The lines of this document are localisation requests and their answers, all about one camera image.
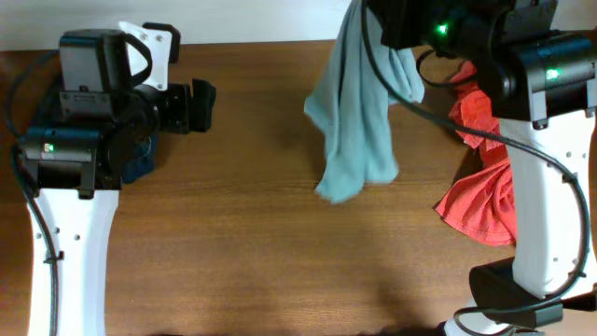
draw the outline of dark blue cloth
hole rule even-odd
[[[124,167],[122,182],[131,184],[156,169],[155,157],[158,149],[158,135],[154,134],[134,149],[135,159]]]

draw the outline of green led light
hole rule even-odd
[[[548,80],[557,79],[560,76],[560,70],[558,69],[549,69],[547,72]]]
[[[448,34],[448,24],[442,24],[437,27],[437,32],[442,35]]]

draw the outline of light blue towel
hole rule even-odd
[[[360,18],[361,1],[354,0],[327,69],[305,104],[305,113],[326,136],[326,172],[316,191],[332,203],[355,196],[366,181],[391,183],[398,175],[388,120],[388,105],[396,101],[371,69]],[[424,86],[412,51],[383,46],[382,28],[371,12],[368,25],[385,78],[405,97],[421,102]]]

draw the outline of cloth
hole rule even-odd
[[[465,63],[452,81],[476,73]],[[492,102],[477,83],[458,89],[458,103],[450,113],[458,124],[499,134],[499,122],[492,116]],[[475,135],[459,133],[465,143],[480,153],[484,169],[456,182],[437,205],[436,211],[456,230],[491,246],[516,243],[514,184],[506,146]]]
[[[326,171],[316,192],[332,203],[355,196],[366,181],[390,183],[398,174],[387,116],[395,101],[368,62],[360,18],[361,1],[354,0],[323,77],[305,103],[305,113],[326,138]],[[424,86],[412,51],[383,46],[382,28],[371,12],[368,25],[385,78],[405,97],[421,102]]]
[[[135,158],[124,166],[122,183],[131,184],[156,169],[155,157],[158,151],[158,135],[153,134],[144,143],[134,148]]]

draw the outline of white wall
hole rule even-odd
[[[54,49],[63,32],[170,23],[183,43],[336,38],[351,0],[0,0],[0,50]],[[556,27],[592,29],[597,0],[561,0]]]

